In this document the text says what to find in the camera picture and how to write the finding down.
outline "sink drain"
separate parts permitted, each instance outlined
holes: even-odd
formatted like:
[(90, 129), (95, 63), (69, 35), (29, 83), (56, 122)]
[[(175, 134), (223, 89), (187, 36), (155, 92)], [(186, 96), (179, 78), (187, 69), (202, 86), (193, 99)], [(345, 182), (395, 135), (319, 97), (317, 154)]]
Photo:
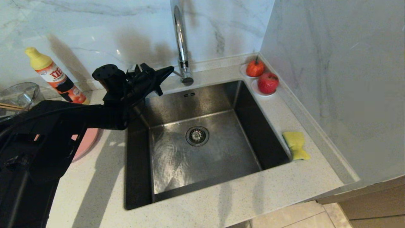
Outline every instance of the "sink drain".
[(208, 130), (202, 126), (192, 127), (185, 134), (185, 139), (192, 146), (202, 146), (208, 141), (208, 138)]

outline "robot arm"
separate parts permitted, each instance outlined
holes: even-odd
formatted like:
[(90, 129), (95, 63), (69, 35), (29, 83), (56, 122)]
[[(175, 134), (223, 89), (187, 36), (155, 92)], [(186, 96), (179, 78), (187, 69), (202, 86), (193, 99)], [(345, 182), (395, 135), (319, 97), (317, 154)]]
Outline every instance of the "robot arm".
[(104, 105), (42, 101), (0, 122), (0, 227), (45, 227), (56, 187), (68, 169), (87, 128), (124, 130), (133, 107), (174, 71), (145, 63), (135, 72), (105, 65), (92, 76), (107, 90)]

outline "faucet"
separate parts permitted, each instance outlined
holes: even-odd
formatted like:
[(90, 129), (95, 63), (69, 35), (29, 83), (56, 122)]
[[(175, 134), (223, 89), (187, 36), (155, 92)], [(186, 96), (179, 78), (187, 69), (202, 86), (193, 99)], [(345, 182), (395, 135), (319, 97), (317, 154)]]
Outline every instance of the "faucet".
[(170, 5), (172, 8), (177, 48), (179, 50), (179, 58), (177, 59), (177, 61), (179, 63), (180, 73), (176, 71), (174, 71), (174, 73), (180, 76), (181, 82), (184, 85), (189, 86), (193, 84), (194, 80), (192, 78), (191, 69), (188, 64), (188, 52), (187, 52), (187, 43), (185, 40), (185, 25), (183, 21), (183, 12), (179, 0), (170, 0)]

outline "yellow sponge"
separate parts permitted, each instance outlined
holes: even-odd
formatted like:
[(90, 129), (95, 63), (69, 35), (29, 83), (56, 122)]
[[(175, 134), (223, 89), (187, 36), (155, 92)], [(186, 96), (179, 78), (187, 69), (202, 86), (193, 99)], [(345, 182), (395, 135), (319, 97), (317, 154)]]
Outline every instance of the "yellow sponge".
[(302, 132), (286, 131), (283, 132), (283, 137), (291, 150), (293, 160), (308, 160), (311, 158), (311, 156), (307, 154), (305, 150), (303, 150), (305, 137)]

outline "apple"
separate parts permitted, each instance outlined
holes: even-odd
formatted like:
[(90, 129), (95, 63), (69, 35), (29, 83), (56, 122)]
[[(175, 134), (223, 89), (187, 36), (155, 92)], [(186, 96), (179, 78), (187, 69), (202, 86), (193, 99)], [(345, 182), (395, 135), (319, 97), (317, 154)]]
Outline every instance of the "apple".
[(278, 77), (272, 72), (262, 74), (257, 81), (259, 91), (265, 94), (273, 94), (276, 92), (278, 84)]

